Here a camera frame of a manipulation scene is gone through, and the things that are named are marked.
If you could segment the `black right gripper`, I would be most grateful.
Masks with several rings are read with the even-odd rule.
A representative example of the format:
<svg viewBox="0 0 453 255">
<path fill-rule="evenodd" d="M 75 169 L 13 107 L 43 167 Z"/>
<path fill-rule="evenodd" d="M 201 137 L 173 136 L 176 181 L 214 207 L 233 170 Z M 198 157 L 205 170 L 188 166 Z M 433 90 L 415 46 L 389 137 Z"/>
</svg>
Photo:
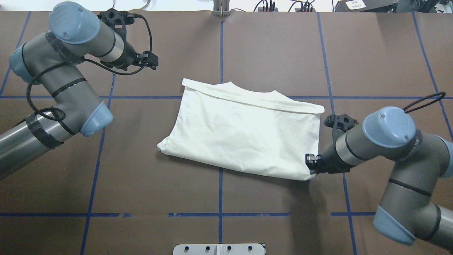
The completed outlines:
<svg viewBox="0 0 453 255">
<path fill-rule="evenodd" d="M 340 158 L 334 149 L 325 149 L 321 155 L 306 154 L 305 163 L 309 170 L 316 170 L 317 174 L 340 173 Z"/>
</svg>

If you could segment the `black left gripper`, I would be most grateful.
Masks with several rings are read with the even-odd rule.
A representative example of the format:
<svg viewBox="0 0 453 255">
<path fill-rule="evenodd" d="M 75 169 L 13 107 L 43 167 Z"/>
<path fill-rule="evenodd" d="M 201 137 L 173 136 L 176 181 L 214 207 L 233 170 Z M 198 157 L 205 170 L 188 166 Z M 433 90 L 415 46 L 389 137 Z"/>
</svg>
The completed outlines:
<svg viewBox="0 0 453 255">
<path fill-rule="evenodd" d="M 132 45 L 125 45 L 122 53 L 122 69 L 128 69 L 129 66 L 144 66 L 156 70 L 159 66 L 159 58 L 151 51 L 144 51 L 138 54 Z"/>
</svg>

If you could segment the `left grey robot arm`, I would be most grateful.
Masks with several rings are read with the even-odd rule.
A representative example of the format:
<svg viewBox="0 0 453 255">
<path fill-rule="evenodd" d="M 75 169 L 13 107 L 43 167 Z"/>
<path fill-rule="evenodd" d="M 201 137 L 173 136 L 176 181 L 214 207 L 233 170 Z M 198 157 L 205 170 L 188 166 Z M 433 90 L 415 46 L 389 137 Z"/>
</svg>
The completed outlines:
<svg viewBox="0 0 453 255">
<path fill-rule="evenodd" d="M 90 137 L 113 120 L 77 66 L 95 64 L 116 75 L 133 75 L 129 66 L 155 70 L 158 57 L 136 52 L 126 26 L 146 18 L 111 8 L 98 15 L 78 3 L 57 4 L 49 28 L 18 47 L 9 57 L 13 72 L 27 82 L 32 113 L 1 135 L 1 179 L 80 133 Z"/>
</svg>

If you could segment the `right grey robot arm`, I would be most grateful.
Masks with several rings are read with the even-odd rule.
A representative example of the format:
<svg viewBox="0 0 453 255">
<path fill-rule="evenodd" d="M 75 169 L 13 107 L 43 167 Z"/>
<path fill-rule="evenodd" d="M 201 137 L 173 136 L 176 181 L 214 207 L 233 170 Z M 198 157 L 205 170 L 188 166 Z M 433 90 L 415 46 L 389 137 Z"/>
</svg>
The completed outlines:
<svg viewBox="0 0 453 255">
<path fill-rule="evenodd" d="M 330 115 L 324 124 L 333 129 L 333 142 L 320 155 L 305 155 L 310 173 L 345 173 L 379 156 L 393 161 L 375 229 L 404 245 L 420 239 L 452 252 L 452 210 L 431 202 L 437 180 L 452 177 L 452 143 L 421 131 L 394 106 L 362 123 L 344 114 Z"/>
</svg>

